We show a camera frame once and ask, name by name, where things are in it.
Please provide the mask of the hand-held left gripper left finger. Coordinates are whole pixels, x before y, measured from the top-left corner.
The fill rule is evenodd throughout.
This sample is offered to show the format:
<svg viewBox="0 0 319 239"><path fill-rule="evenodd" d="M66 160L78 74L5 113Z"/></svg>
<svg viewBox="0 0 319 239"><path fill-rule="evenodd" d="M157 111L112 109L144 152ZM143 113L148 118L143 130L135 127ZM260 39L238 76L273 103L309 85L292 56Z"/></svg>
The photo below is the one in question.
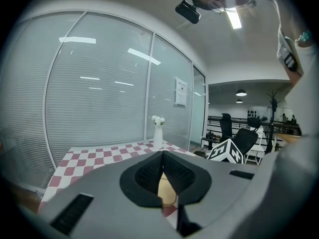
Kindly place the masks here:
<svg viewBox="0 0 319 239"><path fill-rule="evenodd" d="M158 151L126 169L120 177L120 188L137 206L161 207L158 191L162 174L162 152Z"/></svg>

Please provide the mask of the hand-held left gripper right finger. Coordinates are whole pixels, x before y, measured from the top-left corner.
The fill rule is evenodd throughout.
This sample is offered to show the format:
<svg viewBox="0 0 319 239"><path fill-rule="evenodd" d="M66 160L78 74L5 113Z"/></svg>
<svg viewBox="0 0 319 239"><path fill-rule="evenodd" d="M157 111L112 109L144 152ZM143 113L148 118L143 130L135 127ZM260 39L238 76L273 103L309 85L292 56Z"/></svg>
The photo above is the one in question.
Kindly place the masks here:
<svg viewBox="0 0 319 239"><path fill-rule="evenodd" d="M162 152L162 165L164 174L178 195L176 230L187 237L201 230L201 226L189 220L185 206L199 203L204 198L212 183L211 176L205 169L169 151Z"/></svg>

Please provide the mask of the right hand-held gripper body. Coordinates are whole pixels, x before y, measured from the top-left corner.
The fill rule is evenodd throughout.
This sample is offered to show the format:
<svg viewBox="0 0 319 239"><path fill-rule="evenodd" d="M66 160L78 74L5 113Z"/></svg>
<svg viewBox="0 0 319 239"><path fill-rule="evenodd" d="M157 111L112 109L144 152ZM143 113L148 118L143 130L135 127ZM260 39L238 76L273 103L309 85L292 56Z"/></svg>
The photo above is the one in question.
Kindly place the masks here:
<svg viewBox="0 0 319 239"><path fill-rule="evenodd" d="M207 160L230 162L236 164L244 163L244 156L231 139L214 146L208 154Z"/></svg>

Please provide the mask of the cream-coloured plastic cup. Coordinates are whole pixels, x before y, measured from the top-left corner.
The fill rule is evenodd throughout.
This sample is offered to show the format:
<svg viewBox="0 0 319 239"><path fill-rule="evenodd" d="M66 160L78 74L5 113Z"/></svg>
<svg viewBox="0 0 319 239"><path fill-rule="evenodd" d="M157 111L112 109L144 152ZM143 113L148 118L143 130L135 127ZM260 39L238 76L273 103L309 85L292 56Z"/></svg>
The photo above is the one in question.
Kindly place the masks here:
<svg viewBox="0 0 319 239"><path fill-rule="evenodd" d="M159 181L158 197L161 198L164 207L173 206L177 202L177 193L174 191L164 172Z"/></svg>

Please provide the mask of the black high-back office chair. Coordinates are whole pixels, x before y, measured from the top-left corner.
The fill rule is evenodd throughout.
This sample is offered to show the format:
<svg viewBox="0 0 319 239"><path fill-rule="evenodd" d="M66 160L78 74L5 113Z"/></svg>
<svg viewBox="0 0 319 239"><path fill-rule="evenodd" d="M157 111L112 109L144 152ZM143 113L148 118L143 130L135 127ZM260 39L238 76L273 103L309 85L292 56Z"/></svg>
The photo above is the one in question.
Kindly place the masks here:
<svg viewBox="0 0 319 239"><path fill-rule="evenodd" d="M233 139L232 120L231 120L230 114L226 114L226 113L222 114L222 118L220 119L220 127L221 127L221 131L222 131L220 143L222 143L228 139Z"/></svg>

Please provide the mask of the black headrest office chair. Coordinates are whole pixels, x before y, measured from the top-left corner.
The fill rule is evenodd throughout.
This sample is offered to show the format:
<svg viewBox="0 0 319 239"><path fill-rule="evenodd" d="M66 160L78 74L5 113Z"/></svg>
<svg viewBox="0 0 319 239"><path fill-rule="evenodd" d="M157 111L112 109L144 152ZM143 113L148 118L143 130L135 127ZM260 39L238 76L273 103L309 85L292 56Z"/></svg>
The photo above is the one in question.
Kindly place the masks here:
<svg viewBox="0 0 319 239"><path fill-rule="evenodd" d="M249 118L247 125L253 129L241 128L233 139L234 144L243 155L247 154L256 143L258 139L257 130L261 126L261 120L258 118Z"/></svg>

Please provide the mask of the white wooden chair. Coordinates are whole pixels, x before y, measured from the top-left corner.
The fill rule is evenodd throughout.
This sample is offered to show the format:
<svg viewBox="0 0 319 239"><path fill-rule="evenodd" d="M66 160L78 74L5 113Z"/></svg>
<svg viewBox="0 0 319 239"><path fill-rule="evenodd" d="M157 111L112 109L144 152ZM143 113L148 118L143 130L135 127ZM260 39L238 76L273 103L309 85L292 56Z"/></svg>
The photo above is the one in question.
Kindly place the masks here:
<svg viewBox="0 0 319 239"><path fill-rule="evenodd" d="M259 165L265 154L265 150L262 146L264 130L262 127L259 127L255 130L255 132L257 133L258 138L252 148L245 155L245 163L249 161L254 162L256 165Z"/></svg>

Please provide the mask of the black metal railing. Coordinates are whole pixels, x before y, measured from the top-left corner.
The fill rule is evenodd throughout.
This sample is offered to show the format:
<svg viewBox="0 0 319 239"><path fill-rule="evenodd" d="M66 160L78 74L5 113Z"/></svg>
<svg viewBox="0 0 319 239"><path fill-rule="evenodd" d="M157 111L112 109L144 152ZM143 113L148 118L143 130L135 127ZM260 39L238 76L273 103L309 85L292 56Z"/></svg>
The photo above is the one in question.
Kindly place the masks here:
<svg viewBox="0 0 319 239"><path fill-rule="evenodd" d="M220 120L222 117L216 117L216 116L208 116L207 119L207 130L213 131L213 132L221 132L221 125ZM231 118L231 126L233 134L236 134L235 132L238 131L241 128L249 129L247 119L240 119L240 118ZM261 127L263 128L265 133L271 132L271 124L267 121L261 122ZM288 135L295 135L295 136L301 136L301 129L298 124L291 124L290 121L288 123L283 123L280 121L274 122L274 130L273 133L282 133L282 134L288 134Z"/></svg>

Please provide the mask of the red white checkered tablecloth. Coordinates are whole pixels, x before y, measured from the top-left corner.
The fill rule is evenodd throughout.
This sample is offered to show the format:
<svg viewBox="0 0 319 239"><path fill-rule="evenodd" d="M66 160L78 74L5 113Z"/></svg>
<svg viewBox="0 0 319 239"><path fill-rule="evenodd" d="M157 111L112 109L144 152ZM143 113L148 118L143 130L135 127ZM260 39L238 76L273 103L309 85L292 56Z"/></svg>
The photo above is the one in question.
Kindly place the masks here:
<svg viewBox="0 0 319 239"><path fill-rule="evenodd" d="M38 212L59 191L67 188L83 175L104 165L121 162L156 151L153 139L115 145L72 147L57 166L40 202Z"/></svg>

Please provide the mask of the white vase with flowers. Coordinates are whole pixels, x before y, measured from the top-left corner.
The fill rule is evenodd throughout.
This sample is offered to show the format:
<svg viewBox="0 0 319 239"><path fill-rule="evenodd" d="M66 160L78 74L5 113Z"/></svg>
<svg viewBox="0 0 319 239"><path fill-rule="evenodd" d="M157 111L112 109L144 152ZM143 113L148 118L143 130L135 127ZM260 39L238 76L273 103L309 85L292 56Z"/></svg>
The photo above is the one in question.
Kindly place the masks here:
<svg viewBox="0 0 319 239"><path fill-rule="evenodd" d="M155 132L153 139L153 146L155 149L161 149L163 144L163 133L162 128L165 123L165 119L159 116L152 116L151 120L155 124Z"/></svg>

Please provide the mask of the black coat rack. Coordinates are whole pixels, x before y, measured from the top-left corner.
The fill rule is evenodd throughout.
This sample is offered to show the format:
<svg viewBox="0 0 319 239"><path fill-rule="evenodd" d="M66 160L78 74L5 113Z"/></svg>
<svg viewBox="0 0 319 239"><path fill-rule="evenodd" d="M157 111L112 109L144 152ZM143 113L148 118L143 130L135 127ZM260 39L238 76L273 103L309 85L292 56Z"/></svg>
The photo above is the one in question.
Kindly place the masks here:
<svg viewBox="0 0 319 239"><path fill-rule="evenodd" d="M274 118L275 118L275 112L278 107L278 103L281 101L277 101L275 96L277 92L272 92L271 94L267 94L271 99L270 99L270 109L271 109L271 118L270 118L270 133L269 133L269 138L268 138L268 143L267 143L267 148L265 153L268 154L272 152L273 144L273 134L274 134Z"/></svg>

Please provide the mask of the light wooden table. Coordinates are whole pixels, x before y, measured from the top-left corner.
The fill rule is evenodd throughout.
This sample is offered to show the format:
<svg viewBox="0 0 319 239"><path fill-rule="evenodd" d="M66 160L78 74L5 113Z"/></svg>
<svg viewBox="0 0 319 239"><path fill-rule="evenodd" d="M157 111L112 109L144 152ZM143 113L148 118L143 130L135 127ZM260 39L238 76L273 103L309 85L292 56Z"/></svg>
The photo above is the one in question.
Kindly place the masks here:
<svg viewBox="0 0 319 239"><path fill-rule="evenodd" d="M279 145L279 147L284 147L286 144L293 143L299 138L299 135L275 133L276 143Z"/></svg>

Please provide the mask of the white paper notice holder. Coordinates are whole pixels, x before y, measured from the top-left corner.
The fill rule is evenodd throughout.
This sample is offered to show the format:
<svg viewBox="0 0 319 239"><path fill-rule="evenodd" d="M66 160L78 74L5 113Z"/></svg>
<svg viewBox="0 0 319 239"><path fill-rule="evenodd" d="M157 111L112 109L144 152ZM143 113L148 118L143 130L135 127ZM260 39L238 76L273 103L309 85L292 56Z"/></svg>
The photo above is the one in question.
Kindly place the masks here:
<svg viewBox="0 0 319 239"><path fill-rule="evenodd" d="M175 104L186 106L187 104L187 83L178 77L175 78Z"/></svg>

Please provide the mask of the grey neck badge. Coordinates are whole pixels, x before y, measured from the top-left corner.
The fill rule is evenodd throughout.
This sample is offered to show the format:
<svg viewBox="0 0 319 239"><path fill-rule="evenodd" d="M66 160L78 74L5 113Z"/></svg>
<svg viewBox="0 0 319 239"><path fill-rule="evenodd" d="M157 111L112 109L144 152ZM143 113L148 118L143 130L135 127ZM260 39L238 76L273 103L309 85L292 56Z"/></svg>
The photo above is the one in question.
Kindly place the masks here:
<svg viewBox="0 0 319 239"><path fill-rule="evenodd" d="M281 35L278 35L277 58L288 70L292 72L296 72L298 70L298 62L293 54L293 50L288 44L286 38Z"/></svg>

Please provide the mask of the long ceiling light panel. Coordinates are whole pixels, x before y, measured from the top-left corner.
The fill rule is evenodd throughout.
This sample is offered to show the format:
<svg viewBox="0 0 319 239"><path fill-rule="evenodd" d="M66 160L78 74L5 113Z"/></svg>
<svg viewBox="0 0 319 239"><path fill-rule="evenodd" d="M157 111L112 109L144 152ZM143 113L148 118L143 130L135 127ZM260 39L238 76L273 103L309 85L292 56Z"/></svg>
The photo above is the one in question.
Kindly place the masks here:
<svg viewBox="0 0 319 239"><path fill-rule="evenodd" d="M230 20L233 29L241 29L242 23L235 7L226 9L226 14Z"/></svg>

